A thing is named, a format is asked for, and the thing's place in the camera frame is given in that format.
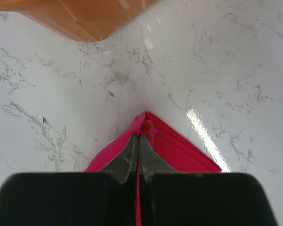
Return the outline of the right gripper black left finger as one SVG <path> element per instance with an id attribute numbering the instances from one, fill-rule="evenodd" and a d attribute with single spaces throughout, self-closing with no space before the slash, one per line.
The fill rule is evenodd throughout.
<path id="1" fill-rule="evenodd" d="M 120 184 L 126 183 L 131 173 L 136 171 L 137 149 L 138 135 L 134 133 L 129 137 L 124 149 L 103 167 L 101 172 L 112 175 Z"/>

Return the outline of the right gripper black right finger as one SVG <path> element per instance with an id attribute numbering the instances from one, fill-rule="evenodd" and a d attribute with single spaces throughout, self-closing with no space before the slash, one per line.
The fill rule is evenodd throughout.
<path id="1" fill-rule="evenodd" d="M 145 135 L 139 136 L 139 172 L 146 183 L 154 174 L 174 174 L 177 171 L 163 160 L 151 147 Z"/>

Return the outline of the crimson pink t-shirt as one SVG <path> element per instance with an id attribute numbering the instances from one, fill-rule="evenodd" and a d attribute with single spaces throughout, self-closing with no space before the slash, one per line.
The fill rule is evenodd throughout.
<path id="1" fill-rule="evenodd" d="M 132 134 L 143 134 L 152 149 L 177 173 L 154 174 L 146 183 L 139 172 L 138 141 L 136 171 L 126 183 L 101 172 L 125 147 Z M 198 207 L 188 173 L 219 173 L 220 167 L 195 145 L 151 112 L 138 115 L 114 141 L 91 161 L 87 172 L 94 173 L 92 226 L 195 226 Z"/>

